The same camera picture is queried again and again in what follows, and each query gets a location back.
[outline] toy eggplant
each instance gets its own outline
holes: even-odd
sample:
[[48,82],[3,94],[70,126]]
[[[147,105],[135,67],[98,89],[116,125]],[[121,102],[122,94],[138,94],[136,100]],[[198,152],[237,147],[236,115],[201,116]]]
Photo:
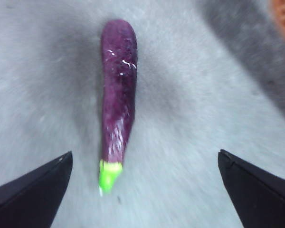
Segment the toy eggplant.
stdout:
[[104,72],[100,193],[110,192],[123,170],[124,153],[135,113],[137,42],[131,25],[107,22],[101,39]]

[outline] eggplant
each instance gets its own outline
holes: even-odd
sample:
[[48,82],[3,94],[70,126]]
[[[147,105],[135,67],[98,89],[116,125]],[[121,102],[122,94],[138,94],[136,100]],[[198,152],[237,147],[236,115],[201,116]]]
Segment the eggplant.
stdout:
[[123,170],[124,153],[134,122],[137,74],[135,32],[128,22],[111,20],[102,32],[101,46],[104,94],[99,189],[110,192]]

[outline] white highlight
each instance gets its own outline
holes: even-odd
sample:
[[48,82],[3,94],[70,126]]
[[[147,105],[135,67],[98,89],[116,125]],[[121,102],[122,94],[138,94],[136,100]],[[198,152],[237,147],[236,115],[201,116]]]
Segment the white highlight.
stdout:
[[130,66],[130,63],[126,62],[125,60],[123,60],[123,63],[125,63],[125,64],[127,64],[129,67],[131,67],[131,66]]
[[102,197],[104,194],[103,194],[103,190],[102,190],[102,188],[100,188],[99,187],[99,195],[100,195],[100,197]]

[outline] gray carpet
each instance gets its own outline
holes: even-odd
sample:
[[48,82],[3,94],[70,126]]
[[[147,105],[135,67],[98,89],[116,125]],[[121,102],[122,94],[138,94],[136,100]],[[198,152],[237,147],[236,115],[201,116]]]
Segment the gray carpet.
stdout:
[[[217,152],[285,178],[285,41],[265,0],[0,0],[0,185],[72,150],[53,228],[238,228]],[[100,34],[138,41],[124,172],[99,197]]]

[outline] purple eggplant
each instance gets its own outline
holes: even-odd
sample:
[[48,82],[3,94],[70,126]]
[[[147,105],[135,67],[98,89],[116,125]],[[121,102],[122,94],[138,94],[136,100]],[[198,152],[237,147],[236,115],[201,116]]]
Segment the purple eggplant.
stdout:
[[[99,183],[100,188],[106,190],[111,189],[122,170],[124,153],[134,122],[137,71],[137,42],[134,30],[124,20],[109,21],[103,30],[101,45],[104,96]],[[118,175],[112,177],[112,170],[119,170]],[[106,187],[103,182],[107,182],[111,187]]]

